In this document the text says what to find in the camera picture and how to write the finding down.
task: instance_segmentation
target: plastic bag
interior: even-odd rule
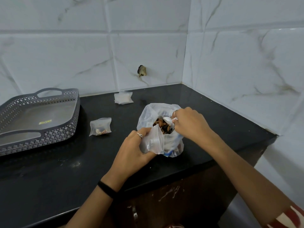
[[[176,157],[183,152],[182,135],[175,130],[171,134],[162,134],[158,125],[153,127],[153,123],[158,117],[171,117],[173,112],[178,109],[180,109],[180,106],[175,104],[150,103],[146,105],[137,124],[137,130],[143,127],[152,127],[150,133],[142,139],[139,146],[143,153],[151,151],[156,154],[163,154],[166,157]]]
[[[111,133],[110,124],[112,118],[100,118],[90,122],[91,132],[90,135],[101,135]]]
[[[133,103],[131,96],[132,96],[133,92],[127,92],[127,91],[123,91],[123,92],[119,92],[118,94],[114,94],[114,98],[115,98],[115,103],[118,104],[128,104],[128,103]]]

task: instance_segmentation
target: sleeve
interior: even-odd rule
[[[293,204],[288,210],[273,220],[266,228],[304,228],[304,211]]]

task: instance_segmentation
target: black wristband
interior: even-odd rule
[[[117,192],[113,190],[111,187],[104,184],[102,181],[99,181],[97,184],[107,195],[109,195],[112,199],[115,199],[117,196]]]

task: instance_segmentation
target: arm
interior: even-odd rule
[[[190,107],[175,112],[175,130],[209,153],[226,173],[258,222],[264,226],[293,203],[274,184],[249,165]]]
[[[101,181],[118,192],[124,182],[139,171],[143,166],[156,156],[149,152],[143,154],[139,150],[141,141],[137,133],[145,136],[151,128],[141,128],[139,131],[132,131],[121,145],[112,167]],[[84,204],[74,214],[65,228],[97,228],[112,203],[110,198],[100,187],[96,187]]]

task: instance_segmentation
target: person's left hand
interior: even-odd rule
[[[133,130],[122,143],[109,172],[101,179],[115,191],[119,191],[128,177],[147,165],[157,154],[149,152],[142,153],[139,149],[142,134],[143,137],[149,133],[151,128]]]

